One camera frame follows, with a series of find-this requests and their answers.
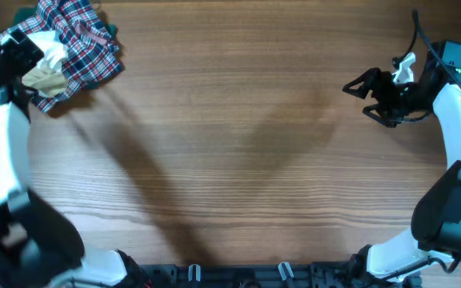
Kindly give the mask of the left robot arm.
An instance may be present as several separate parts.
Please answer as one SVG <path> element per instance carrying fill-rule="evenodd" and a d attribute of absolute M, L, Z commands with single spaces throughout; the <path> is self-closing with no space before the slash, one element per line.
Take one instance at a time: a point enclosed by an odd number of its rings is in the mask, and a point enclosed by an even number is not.
<path fill-rule="evenodd" d="M 149 287 L 150 276 L 121 250 L 82 241 L 74 225 L 34 192 L 28 103 L 33 72 L 60 74 L 66 47 L 54 32 L 14 30 L 0 40 L 0 286 Z"/>

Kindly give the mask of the white baby shirt tan sleeves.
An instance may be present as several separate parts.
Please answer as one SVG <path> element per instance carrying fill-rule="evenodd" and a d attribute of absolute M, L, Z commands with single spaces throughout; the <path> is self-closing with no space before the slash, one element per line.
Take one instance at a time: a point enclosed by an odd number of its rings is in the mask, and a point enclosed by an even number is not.
<path fill-rule="evenodd" d="M 22 84 L 34 88 L 43 98 L 53 98 L 66 91 L 68 80 L 62 72 L 67 60 L 67 46 L 54 41 L 54 31 L 28 34 L 28 38 L 44 53 L 38 64 L 22 77 Z"/>

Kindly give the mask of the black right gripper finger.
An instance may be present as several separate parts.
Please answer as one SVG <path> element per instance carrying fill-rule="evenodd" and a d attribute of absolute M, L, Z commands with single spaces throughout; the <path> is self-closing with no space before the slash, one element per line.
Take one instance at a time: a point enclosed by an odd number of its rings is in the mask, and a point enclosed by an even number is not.
<path fill-rule="evenodd" d="M 342 92 L 365 99 L 368 93 L 379 84 L 381 73 L 382 71 L 378 67 L 370 68 L 355 80 L 345 84 Z"/>
<path fill-rule="evenodd" d="M 379 113 L 378 108 L 379 104 L 365 106 L 362 110 L 362 113 L 366 115 L 368 118 L 371 118 L 372 120 L 376 121 L 380 125 L 385 126 L 386 128 L 395 128 L 399 124 L 392 118 L 382 116 Z"/>

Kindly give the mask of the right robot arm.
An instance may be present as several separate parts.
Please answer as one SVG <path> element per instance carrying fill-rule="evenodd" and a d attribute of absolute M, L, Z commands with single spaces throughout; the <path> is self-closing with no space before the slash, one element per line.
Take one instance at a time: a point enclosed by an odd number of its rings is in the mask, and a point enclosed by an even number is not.
<path fill-rule="evenodd" d="M 325 264 L 345 285 L 411 286 L 430 266 L 452 273 L 461 263 L 461 43 L 433 42 L 419 79 L 408 50 L 394 58 L 395 71 L 370 68 L 343 86 L 357 98 L 376 104 L 363 113 L 385 127 L 437 117 L 446 150 L 444 174 L 419 200 L 409 229 L 383 243 L 366 245 L 346 262 Z"/>

